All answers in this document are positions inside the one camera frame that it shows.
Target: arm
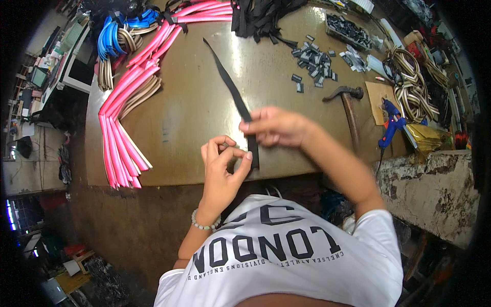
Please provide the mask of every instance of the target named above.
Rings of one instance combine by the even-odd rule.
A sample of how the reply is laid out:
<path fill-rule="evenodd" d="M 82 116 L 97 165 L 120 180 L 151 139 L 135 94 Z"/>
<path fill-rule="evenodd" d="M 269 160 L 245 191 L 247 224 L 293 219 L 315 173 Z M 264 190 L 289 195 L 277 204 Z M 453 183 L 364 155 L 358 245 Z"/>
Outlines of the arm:
<path fill-rule="evenodd" d="M 203 198 L 196 212 L 196 222 L 202 226 L 212 225 L 222 211 L 233 201 L 237 191 L 250 171 L 252 153 L 235 148 L 237 143 L 227 136 L 211 139 L 201 146 L 201 157 L 205 164 Z M 227 164 L 233 157 L 242 158 L 234 174 L 227 172 Z M 192 255 L 212 233 L 191 225 L 178 252 L 173 269 L 184 269 Z"/>
<path fill-rule="evenodd" d="M 357 219 L 370 210 L 385 209 L 369 169 L 321 126 L 298 113 L 276 107 L 253 111 L 251 117 L 251 123 L 240 123 L 240 130 L 256 134 L 258 142 L 265 146 L 300 147 L 355 204 Z"/>

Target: beaded bracelet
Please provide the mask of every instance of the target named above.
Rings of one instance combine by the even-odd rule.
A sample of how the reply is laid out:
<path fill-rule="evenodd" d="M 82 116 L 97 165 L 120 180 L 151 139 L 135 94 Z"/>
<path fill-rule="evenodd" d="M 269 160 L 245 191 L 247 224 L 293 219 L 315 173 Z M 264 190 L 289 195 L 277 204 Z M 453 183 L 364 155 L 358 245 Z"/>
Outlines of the beaded bracelet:
<path fill-rule="evenodd" d="M 192 214 L 191 214 L 191 223 L 194 225 L 194 227 L 198 227 L 199 229 L 202 229 L 202 230 L 212 230 L 212 232 L 215 232 L 217 230 L 217 227 L 218 227 L 218 224 L 220 224 L 221 222 L 221 215 L 218 217 L 217 221 L 214 222 L 211 226 L 203 226 L 203 225 L 200 225 L 196 222 L 196 212 L 198 211 L 198 209 L 195 209 Z"/>

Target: black lettering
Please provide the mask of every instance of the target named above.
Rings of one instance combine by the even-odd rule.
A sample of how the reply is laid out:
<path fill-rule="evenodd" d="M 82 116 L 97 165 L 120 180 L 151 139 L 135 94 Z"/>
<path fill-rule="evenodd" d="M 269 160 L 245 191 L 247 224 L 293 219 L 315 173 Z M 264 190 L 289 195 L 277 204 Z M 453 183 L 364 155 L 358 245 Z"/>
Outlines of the black lettering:
<path fill-rule="evenodd" d="M 230 221 L 230 223 L 231 222 L 240 222 L 240 221 L 244 220 L 246 217 L 247 217 L 247 212 L 242 213 L 241 215 L 239 215 L 238 217 L 236 217 L 233 221 Z"/>
<path fill-rule="evenodd" d="M 215 261 L 215 243 L 218 241 L 221 242 L 221 260 Z M 225 238 L 221 238 L 221 237 L 214 239 L 210 243 L 209 252 L 210 252 L 210 266 L 212 268 L 225 265 L 225 263 L 227 263 L 227 261 L 228 261 L 227 240 L 225 240 Z"/>
<path fill-rule="evenodd" d="M 283 250 L 283 246 L 281 245 L 281 240 L 279 238 L 279 234 L 275 233 L 273 235 L 274 238 L 274 244 L 276 246 L 273 246 L 265 237 L 259 237 L 259 249 L 261 250 L 261 256 L 265 259 L 268 259 L 268 251 L 266 250 L 266 246 L 268 246 L 271 251 L 274 253 L 274 255 L 278 258 L 279 261 L 285 261 L 286 260 L 286 255 L 285 251 Z"/>
<path fill-rule="evenodd" d="M 248 254 L 245 254 L 245 255 L 240 254 L 240 251 L 239 251 L 239 241 L 240 240 L 247 240 L 247 250 L 249 251 Z M 245 261 L 257 259 L 257 255 L 254 253 L 254 246 L 252 245 L 252 238 L 251 237 L 236 235 L 232 239 L 232 247 L 234 249 L 235 259 L 237 259 L 240 262 L 245 262 Z"/>
<path fill-rule="evenodd" d="M 199 253 L 198 257 L 198 252 L 195 252 L 194 255 L 192 256 L 192 262 L 194 263 L 194 266 L 198 270 L 199 273 L 203 273 L 205 271 L 205 257 L 204 257 L 204 251 L 205 247 L 203 246 L 201 248 L 201 252 Z"/>
<path fill-rule="evenodd" d="M 305 244 L 305 248 L 307 249 L 307 252 L 304 252 L 302 254 L 298 253 L 295 242 L 293 242 L 292 236 L 297 233 L 302 236 L 303 243 Z M 290 247 L 290 252 L 292 253 L 292 256 L 297 259 L 310 258 L 314 254 L 314 250 L 312 249 L 312 245 L 310 245 L 307 234 L 300 228 L 288 231 L 288 233 L 286 234 L 286 241 L 288 242 L 288 246 Z"/>
<path fill-rule="evenodd" d="M 240 226 L 244 226 L 244 224 L 235 224 L 235 225 L 230 225 L 230 226 L 222 226 L 219 229 L 217 229 L 215 231 L 215 233 L 217 233 L 218 231 L 221 231 L 221 230 L 225 230 L 225 229 L 236 229 L 236 228 L 239 228 Z"/>
<path fill-rule="evenodd" d="M 310 227 L 310 231 L 312 231 L 312 233 L 316 233 L 317 230 L 322 230 L 324 232 L 324 235 L 326 235 L 327 241 L 329 242 L 329 246 L 331 246 L 331 248 L 329 249 L 331 254 L 341 250 L 341 248 L 339 247 L 339 245 L 336 244 L 335 240 L 331 237 L 331 235 L 329 235 L 324 229 L 320 228 L 319 226 Z"/>
<path fill-rule="evenodd" d="M 285 208 L 286 210 L 294 210 L 293 207 L 290 206 L 271 206 L 271 205 L 264 205 L 262 206 L 259 211 L 261 213 L 261 223 L 265 225 L 280 225 L 280 224 L 285 224 L 285 223 L 291 223 L 295 221 L 300 221 L 303 220 L 303 217 L 297 216 L 297 215 L 291 215 L 291 216 L 286 216 L 282 218 L 270 218 L 270 208 Z M 286 221 L 278 221 L 278 222 L 273 222 L 272 220 L 282 220 L 282 219 L 287 219 L 290 218 L 289 220 Z"/>

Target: hand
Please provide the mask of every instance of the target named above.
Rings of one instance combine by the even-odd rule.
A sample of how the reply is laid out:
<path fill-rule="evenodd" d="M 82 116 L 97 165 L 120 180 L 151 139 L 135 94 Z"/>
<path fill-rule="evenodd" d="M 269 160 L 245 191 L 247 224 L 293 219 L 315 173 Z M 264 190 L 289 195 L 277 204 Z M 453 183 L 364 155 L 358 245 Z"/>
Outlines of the hand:
<path fill-rule="evenodd" d="M 201 146 L 201 157 L 205 164 L 205 187 L 196 213 L 196 221 L 200 225 L 209 226 L 217 220 L 233 201 L 250 171 L 252 152 L 233 147 L 235 145 L 237 143 L 230 137 L 219 136 Z M 233 157 L 242 158 L 242 162 L 232 175 L 227 171 L 227 164 Z"/>
<path fill-rule="evenodd" d="M 265 107 L 250 113 L 252 122 L 239 124 L 244 134 L 256 134 L 258 143 L 264 146 L 284 145 L 299 147 L 307 129 L 312 124 L 302 115 L 277 107 Z"/>

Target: wooden hammer handle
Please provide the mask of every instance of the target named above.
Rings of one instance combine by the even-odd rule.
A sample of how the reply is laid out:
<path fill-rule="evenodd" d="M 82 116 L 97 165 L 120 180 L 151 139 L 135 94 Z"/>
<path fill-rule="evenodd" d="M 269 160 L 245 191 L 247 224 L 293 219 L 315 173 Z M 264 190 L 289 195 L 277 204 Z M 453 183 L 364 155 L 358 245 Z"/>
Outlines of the wooden hammer handle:
<path fill-rule="evenodd" d="M 353 142 L 353 150 L 358 155 L 360 150 L 360 135 L 358 134 L 358 127 L 356 125 L 355 110 L 353 109 L 353 102 L 349 93 L 341 93 L 341 99 L 343 100 L 344 110 L 346 117 L 348 118 L 348 125 L 351 132 L 351 142 Z"/>

